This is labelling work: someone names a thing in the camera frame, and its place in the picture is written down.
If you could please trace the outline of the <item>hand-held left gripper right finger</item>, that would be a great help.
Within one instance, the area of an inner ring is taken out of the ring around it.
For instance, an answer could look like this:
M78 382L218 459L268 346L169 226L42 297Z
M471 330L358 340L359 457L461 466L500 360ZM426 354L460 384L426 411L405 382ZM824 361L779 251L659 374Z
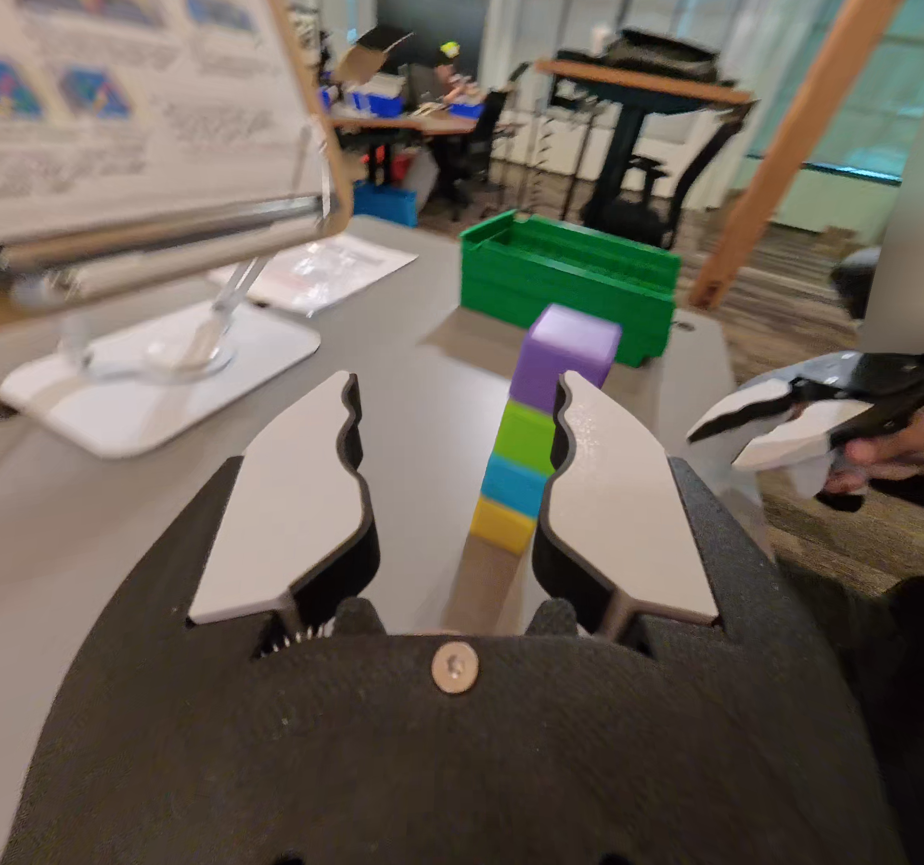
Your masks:
M533 572L578 627L623 640L638 617L710 628L720 617L664 447L577 371L558 379L552 476Z

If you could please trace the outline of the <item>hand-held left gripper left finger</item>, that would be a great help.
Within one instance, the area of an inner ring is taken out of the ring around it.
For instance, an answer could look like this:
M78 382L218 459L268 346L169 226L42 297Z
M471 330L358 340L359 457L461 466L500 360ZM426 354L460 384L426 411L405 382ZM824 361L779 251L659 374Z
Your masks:
M197 627L273 615L284 633L322 633L381 563L360 473L358 377L336 372L247 446L189 619Z

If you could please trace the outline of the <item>blue cube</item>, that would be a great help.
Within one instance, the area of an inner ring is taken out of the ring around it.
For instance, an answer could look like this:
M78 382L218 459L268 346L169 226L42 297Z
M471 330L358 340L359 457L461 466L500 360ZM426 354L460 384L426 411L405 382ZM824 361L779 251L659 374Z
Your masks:
M480 485L480 495L532 520L537 519L553 468L547 458L525 464L492 452Z

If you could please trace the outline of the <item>yellow cube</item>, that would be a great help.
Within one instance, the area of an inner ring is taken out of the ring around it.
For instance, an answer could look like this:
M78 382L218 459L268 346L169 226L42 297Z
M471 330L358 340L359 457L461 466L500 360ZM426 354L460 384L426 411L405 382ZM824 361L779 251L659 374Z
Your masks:
M469 533L511 555L522 555L530 544L536 519L485 496L479 496Z

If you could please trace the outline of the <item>lime green cube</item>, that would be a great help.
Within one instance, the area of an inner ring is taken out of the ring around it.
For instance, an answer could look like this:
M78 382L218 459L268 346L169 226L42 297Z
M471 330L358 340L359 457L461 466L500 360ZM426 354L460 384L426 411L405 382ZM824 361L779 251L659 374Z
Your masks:
M554 473L551 452L556 425L552 416L509 398L495 437L492 454L549 477Z

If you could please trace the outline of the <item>purple cube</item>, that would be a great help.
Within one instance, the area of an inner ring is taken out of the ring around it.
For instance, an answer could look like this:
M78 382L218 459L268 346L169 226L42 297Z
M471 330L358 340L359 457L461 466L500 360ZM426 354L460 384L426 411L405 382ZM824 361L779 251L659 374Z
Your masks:
M575 371L603 388L622 333L622 326L615 322L563 305L548 305L526 333L509 397L551 415L561 374Z

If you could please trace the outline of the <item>green plastic bin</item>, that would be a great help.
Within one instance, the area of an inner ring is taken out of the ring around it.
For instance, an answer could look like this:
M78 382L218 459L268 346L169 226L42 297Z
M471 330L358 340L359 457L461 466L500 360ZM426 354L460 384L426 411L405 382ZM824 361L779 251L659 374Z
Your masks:
M639 368L666 350L681 259L544 216L508 211L459 236L460 304L529 328L549 305L618 324L615 362Z

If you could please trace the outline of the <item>grey desk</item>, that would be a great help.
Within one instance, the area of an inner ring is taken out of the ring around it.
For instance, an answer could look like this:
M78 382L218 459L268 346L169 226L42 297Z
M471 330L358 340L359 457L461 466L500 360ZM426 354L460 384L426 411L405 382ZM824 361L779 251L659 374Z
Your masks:
M2 420L1 805L8 832L53 698L125 577L226 458L339 370L359 381L361 472L386 628L516 633L543 593L526 559L468 541L522 332L458 309L453 241L356 217L417 260L313 319L319 350L161 449L101 460L22 415Z

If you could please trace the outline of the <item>wooden top standing desk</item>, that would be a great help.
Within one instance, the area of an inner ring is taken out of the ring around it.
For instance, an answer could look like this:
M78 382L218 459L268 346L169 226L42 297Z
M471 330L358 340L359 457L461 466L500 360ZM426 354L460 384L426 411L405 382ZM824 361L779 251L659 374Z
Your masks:
M586 88L599 100L617 104L619 114L601 172L584 207L583 224L598 229L607 201L620 197L629 163L636 152L642 127L651 115L682 115L701 110L726 110L745 121L755 102L746 91L718 84L698 83L643 74L595 63L559 59L538 60L539 74Z

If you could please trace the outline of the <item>person's right hand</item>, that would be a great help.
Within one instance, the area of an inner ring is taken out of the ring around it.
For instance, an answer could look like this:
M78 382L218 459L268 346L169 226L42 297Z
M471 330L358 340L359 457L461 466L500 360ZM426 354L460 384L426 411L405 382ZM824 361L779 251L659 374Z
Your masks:
M923 409L919 409L898 432L850 441L822 490L831 495L860 495L871 480L905 481L922 470Z

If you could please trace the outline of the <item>person's black clothed legs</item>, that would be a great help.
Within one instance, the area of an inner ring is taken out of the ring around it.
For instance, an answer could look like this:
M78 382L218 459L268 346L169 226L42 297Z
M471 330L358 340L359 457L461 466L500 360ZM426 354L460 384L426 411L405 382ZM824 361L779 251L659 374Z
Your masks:
M871 658L866 718L910 863L923 862L923 580L884 594L893 622Z

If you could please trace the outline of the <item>wooden beam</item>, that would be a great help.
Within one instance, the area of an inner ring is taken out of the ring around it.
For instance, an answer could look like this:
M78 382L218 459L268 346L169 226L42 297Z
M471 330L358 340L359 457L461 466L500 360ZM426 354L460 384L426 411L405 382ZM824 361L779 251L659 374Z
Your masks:
M687 301L719 307L905 0L844 0Z

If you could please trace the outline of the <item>blue plastic tub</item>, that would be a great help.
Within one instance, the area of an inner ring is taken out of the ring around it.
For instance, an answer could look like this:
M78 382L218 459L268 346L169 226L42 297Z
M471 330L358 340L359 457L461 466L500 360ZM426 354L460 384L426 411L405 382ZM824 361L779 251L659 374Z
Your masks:
M355 216L371 216L413 229L419 217L417 193L395 185L358 180L353 188L353 212Z

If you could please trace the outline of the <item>brown clipboard on stand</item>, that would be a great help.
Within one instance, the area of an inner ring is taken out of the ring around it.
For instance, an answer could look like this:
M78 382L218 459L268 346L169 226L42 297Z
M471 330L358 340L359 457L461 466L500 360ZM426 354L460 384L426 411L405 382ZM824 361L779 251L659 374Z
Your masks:
M391 52L414 36L413 31L377 25L352 44L330 74L339 86L364 86L387 63Z

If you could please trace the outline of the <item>black monitor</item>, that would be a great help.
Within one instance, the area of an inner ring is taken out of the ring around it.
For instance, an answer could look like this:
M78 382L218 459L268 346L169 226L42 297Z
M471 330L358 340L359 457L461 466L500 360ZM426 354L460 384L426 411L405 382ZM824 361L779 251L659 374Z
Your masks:
M398 74L411 64L434 67L441 47L454 42L456 71L479 78L490 5L491 0L375 0L377 25L410 34L389 51L384 72Z

